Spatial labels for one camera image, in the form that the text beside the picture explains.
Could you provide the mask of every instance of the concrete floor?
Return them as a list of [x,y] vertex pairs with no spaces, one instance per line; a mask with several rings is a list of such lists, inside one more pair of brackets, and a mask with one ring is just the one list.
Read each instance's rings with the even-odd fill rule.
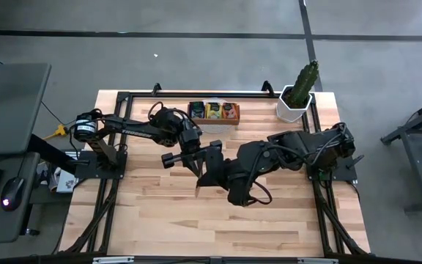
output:
[[[422,1],[306,0],[314,34],[422,35]],[[303,33],[297,0],[0,0],[0,28],[119,32]],[[401,142],[379,138],[422,106],[422,43],[316,41],[324,91],[356,139],[363,216],[373,253],[422,260],[422,201]],[[5,63],[53,66],[44,101],[62,120],[90,110],[99,89],[258,90],[293,84],[308,62],[305,40],[0,37]],[[57,122],[41,109],[35,132]],[[60,148],[67,140],[55,139]],[[50,254],[66,206],[36,210],[37,238],[0,245],[0,257]]]

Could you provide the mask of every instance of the cactus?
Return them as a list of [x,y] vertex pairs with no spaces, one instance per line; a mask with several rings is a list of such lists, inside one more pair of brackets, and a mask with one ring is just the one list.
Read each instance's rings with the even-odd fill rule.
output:
[[303,109],[307,105],[308,93],[319,75],[319,63],[314,60],[299,73],[294,87],[285,92],[283,100],[292,109]]

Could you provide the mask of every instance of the wooden table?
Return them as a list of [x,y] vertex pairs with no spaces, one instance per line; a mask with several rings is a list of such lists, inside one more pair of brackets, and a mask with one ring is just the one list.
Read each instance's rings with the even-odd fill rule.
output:
[[[117,92],[99,91],[95,107],[104,113],[113,113]],[[166,107],[186,110],[188,102],[196,98],[136,98],[131,118],[147,121],[149,108],[158,100]],[[224,157],[235,158],[242,143],[266,140],[269,135],[287,130],[302,130],[300,120],[285,123],[277,119],[275,99],[235,98],[229,101],[240,105],[240,124],[224,133],[205,133],[201,138],[202,146],[220,139]],[[334,94],[318,92],[316,101],[322,130],[331,128],[339,121]],[[201,188],[195,198],[196,177],[191,172],[180,165],[163,169],[160,156],[168,152],[179,153],[178,145],[167,149],[134,136],[127,138],[127,144],[127,172],[120,182],[108,254],[323,255],[314,193],[304,169],[299,172],[280,169],[259,177],[258,181],[273,195],[273,202],[241,208],[229,204],[227,193],[221,188]],[[71,246],[91,220],[98,185],[99,180],[87,180],[75,190],[60,250]],[[341,223],[368,252],[369,243],[356,193],[350,185],[342,182],[334,182],[333,190]],[[251,193],[258,198],[266,197],[257,188]],[[335,250],[333,228],[328,225],[328,230],[330,245]],[[102,234],[103,223],[100,224],[97,244]]]

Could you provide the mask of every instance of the mouse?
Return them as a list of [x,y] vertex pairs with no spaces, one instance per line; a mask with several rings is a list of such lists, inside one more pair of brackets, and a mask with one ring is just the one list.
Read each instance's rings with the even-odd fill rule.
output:
[[14,177],[4,184],[1,192],[1,207],[5,211],[14,211],[22,201],[24,179]]

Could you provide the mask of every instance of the white hexagonal pot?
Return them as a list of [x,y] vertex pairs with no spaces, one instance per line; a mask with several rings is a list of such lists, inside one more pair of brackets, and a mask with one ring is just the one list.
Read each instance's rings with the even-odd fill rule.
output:
[[307,106],[303,109],[291,109],[283,101],[283,94],[287,89],[292,89],[292,85],[286,85],[281,95],[279,95],[278,104],[276,105],[276,116],[285,122],[294,122],[298,120],[307,111],[312,101],[312,94],[308,94]]

